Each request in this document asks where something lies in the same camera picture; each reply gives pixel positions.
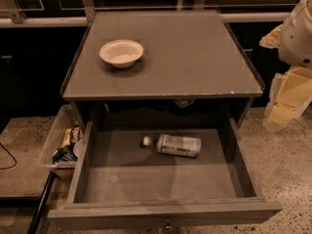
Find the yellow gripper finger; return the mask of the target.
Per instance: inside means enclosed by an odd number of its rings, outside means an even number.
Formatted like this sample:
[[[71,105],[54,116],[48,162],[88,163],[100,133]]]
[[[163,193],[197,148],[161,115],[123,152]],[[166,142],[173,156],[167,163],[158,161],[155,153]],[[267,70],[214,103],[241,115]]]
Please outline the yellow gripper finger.
[[[265,123],[286,127],[298,119],[312,102],[312,69],[292,66],[285,74],[276,73],[265,109]]]
[[[259,41],[259,45],[267,49],[279,48],[281,29],[282,25],[276,26],[273,30],[271,30],[268,34],[261,38],[261,40]]]

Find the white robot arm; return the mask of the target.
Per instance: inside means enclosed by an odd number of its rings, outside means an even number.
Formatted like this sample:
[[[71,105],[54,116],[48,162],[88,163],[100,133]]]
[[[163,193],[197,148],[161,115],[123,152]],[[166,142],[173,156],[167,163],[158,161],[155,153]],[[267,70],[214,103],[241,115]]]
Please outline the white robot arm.
[[[275,75],[264,120],[267,128],[286,127],[312,101],[312,0],[300,0],[259,45],[277,49],[279,59],[291,66],[284,75]]]

